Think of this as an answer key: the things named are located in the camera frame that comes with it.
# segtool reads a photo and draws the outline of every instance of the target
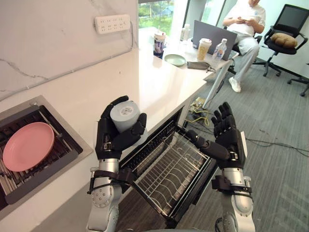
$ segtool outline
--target man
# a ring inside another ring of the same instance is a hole
[[[223,21],[229,31],[237,33],[235,43],[238,43],[243,56],[239,72],[228,80],[237,93],[241,91],[240,83],[259,52],[259,45],[253,36],[262,33],[265,27],[266,14],[264,8],[258,5],[259,1],[238,0]]]

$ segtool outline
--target shoe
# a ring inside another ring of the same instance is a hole
[[[229,83],[232,86],[232,89],[237,92],[240,93],[241,88],[240,88],[240,84],[237,82],[237,80],[234,79],[234,77],[232,76],[231,78],[228,79]]]

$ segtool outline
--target white shirt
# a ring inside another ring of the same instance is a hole
[[[248,1],[241,2],[238,1],[235,6],[230,10],[225,19],[238,18],[241,17],[243,19],[249,20],[253,18],[258,24],[265,26],[265,17],[266,12],[263,7],[259,4],[251,7],[248,4]],[[254,36],[254,29],[252,26],[248,26],[247,24],[237,24],[233,23],[228,28],[230,31],[235,31],[238,33],[242,33],[245,35]]]

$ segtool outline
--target white pants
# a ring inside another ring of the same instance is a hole
[[[244,34],[237,34],[235,43],[238,43],[242,55],[239,71],[234,77],[240,83],[259,53],[259,44],[255,38]]]

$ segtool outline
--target pink plate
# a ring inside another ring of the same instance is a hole
[[[7,142],[3,162],[14,172],[32,168],[49,154],[54,141],[54,131],[48,124],[34,122],[25,125]]]

